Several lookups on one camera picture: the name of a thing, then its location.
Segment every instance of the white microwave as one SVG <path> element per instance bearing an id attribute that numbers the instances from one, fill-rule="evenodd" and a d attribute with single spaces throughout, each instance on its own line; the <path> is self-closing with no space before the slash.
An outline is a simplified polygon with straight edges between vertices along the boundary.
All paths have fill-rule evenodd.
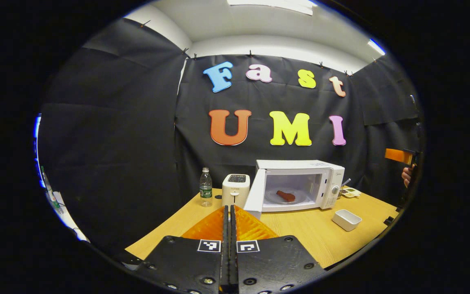
<path id="1" fill-rule="evenodd" d="M 257 219 L 262 212 L 332 208 L 343 178 L 342 166 L 320 160 L 257 160 L 243 208 Z"/>

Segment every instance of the colorful foam letter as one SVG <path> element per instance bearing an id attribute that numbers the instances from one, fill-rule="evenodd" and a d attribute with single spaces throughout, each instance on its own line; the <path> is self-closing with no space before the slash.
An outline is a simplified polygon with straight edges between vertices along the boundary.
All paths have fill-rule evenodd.
<path id="1" fill-rule="evenodd" d="M 250 80 L 261 80 L 262 82 L 271 82 L 271 69 L 266 65 L 250 65 L 250 70 L 246 72 Z"/>
<path id="2" fill-rule="evenodd" d="M 333 122 L 333 145 L 335 146 L 346 144 L 344 133 L 342 132 L 342 120 L 341 116 L 330 116 L 330 121 Z"/>
<path id="3" fill-rule="evenodd" d="M 335 89 L 336 94 L 339 95 L 340 97 L 345 97 L 346 92 L 342 91 L 342 88 L 341 88 L 341 86 L 343 86 L 344 84 L 341 81 L 339 81 L 336 76 L 332 76 L 330 78 L 330 81 L 333 83 L 333 89 Z"/>
<path id="4" fill-rule="evenodd" d="M 311 145 L 308 128 L 309 115 L 303 113 L 297 114 L 295 119 L 293 119 L 293 123 L 290 123 L 286 114 L 281 111 L 269 112 L 269 116 L 273 118 L 273 139 L 269 141 L 271 145 L 284 145 L 285 141 L 282 139 L 282 133 L 284 133 L 289 145 L 293 144 L 295 135 L 297 135 L 295 140 L 296 145 Z"/>
<path id="5" fill-rule="evenodd" d="M 231 82 L 228 82 L 224 78 L 227 78 L 228 80 L 231 78 L 232 75 L 229 69 L 232 67 L 233 64 L 229 61 L 226 61 L 203 71 L 203 74 L 207 74 L 213 83 L 213 93 L 217 93 L 231 86 Z"/>
<path id="6" fill-rule="evenodd" d="M 230 112 L 223 109 L 212 110 L 209 112 L 209 116 L 211 117 L 211 139 L 219 145 L 239 145 L 244 142 L 248 136 L 248 117 L 250 117 L 251 111 L 235 111 L 235 115 L 239 118 L 239 129 L 235 136 L 228 136 L 226 134 L 226 117 L 229 115 Z"/>
<path id="7" fill-rule="evenodd" d="M 315 88 L 317 82 L 313 78 L 315 75 L 312 71 L 308 71 L 307 69 L 301 69 L 297 73 L 299 75 L 299 84 L 304 88 Z"/>

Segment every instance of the black fabric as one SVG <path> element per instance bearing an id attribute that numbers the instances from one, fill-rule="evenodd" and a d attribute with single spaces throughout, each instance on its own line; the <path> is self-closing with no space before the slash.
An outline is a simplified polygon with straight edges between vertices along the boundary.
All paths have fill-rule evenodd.
<path id="1" fill-rule="evenodd" d="M 231 87 L 218 93 L 203 74 L 204 69 L 224 61 L 233 63 Z M 251 64 L 266 65 L 272 82 L 250 80 L 246 71 Z M 315 75 L 314 89 L 298 83 L 299 69 Z M 339 97 L 328 80 L 337 76 L 343 82 L 345 97 Z M 201 167 L 207 166 L 213 186 L 221 188 L 229 173 L 245 173 L 253 180 L 255 160 L 323 160 L 344 166 L 350 186 L 373 197 L 397 205 L 405 190 L 401 179 L 406 166 L 384 158 L 386 148 L 419 151 L 417 111 L 409 95 L 416 97 L 411 83 L 396 63 L 382 57 L 353 76 L 317 65 L 273 56 L 205 56 L 188 60 L 181 81 L 176 111 L 177 169 L 182 203 L 197 192 Z M 214 109 L 230 112 L 226 134 L 237 132 L 236 110 L 252 112 L 248 119 L 248 137 L 235 146 L 215 143 L 210 136 Z M 287 143 L 271 145 L 273 119 L 269 112 L 285 112 L 293 122 L 297 113 L 310 116 L 311 146 Z M 329 116 L 343 117 L 346 145 L 334 146 L 333 125 Z"/>
<path id="2" fill-rule="evenodd" d="M 224 61 L 233 63 L 231 87 L 218 93 L 211 90 L 213 84 L 203 74 L 204 69 Z M 246 71 L 251 64 L 266 65 L 272 71 L 272 82 L 250 80 Z M 297 72 L 307 69 L 314 73 L 317 85 L 314 89 L 301 87 Z M 328 80 L 337 76 L 343 82 L 345 97 L 339 97 Z M 255 176 L 255 160 L 323 160 L 346 167 L 345 177 L 356 186 L 366 168 L 366 130 L 362 123 L 360 103 L 349 90 L 349 78 L 341 72 L 298 60 L 274 56 L 205 56 L 188 60 L 179 88 L 176 111 L 177 167 L 183 203 L 198 191 L 201 167 L 209 167 L 213 186 L 222 187 L 229 173 Z M 230 112 L 226 119 L 226 134 L 237 132 L 236 110 L 252 112 L 248 119 L 248 137 L 235 146 L 215 143 L 210 136 L 214 109 Z M 311 146 L 298 146 L 287 142 L 282 146 L 271 145 L 273 119 L 271 111 L 283 111 L 290 122 L 297 113 L 306 113 Z M 334 146 L 333 125 L 329 117 L 343 117 L 342 127 L 347 144 Z"/>
<path id="3" fill-rule="evenodd" d="M 173 158 L 184 55 L 128 19 L 99 32 L 52 81 L 39 161 L 78 227 L 110 255 L 180 207 Z"/>

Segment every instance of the human hand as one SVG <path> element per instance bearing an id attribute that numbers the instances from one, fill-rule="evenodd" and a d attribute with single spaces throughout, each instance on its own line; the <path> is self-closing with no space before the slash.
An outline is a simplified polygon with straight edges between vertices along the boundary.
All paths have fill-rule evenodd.
<path id="1" fill-rule="evenodd" d="M 411 167 L 405 167 L 403 168 L 403 171 L 401 172 L 401 178 L 403 179 L 403 184 L 407 188 L 409 186 L 409 182 L 411 182 L 411 173 L 412 169 L 415 167 L 413 164 Z"/>

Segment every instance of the wooden table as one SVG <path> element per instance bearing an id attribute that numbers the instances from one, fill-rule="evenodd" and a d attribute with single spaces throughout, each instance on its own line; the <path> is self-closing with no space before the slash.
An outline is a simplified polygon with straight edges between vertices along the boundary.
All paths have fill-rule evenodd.
<path id="1" fill-rule="evenodd" d="M 213 189 L 213 195 L 221 195 L 221 189 Z M 211 207 L 199 205 L 197 194 L 172 217 L 126 250 L 145 259 L 164 236 L 181 236 L 190 227 L 222 205 L 221 199 L 213 198 Z M 356 229 L 345 231 L 332 221 L 335 212 L 347 209 L 362 221 Z M 322 267 L 328 267 L 352 255 L 376 238 L 387 226 L 384 220 L 398 215 L 396 207 L 362 193 L 358 198 L 342 196 L 332 209 L 320 208 L 296 212 L 263 212 L 261 221 L 279 236 L 293 235 Z"/>

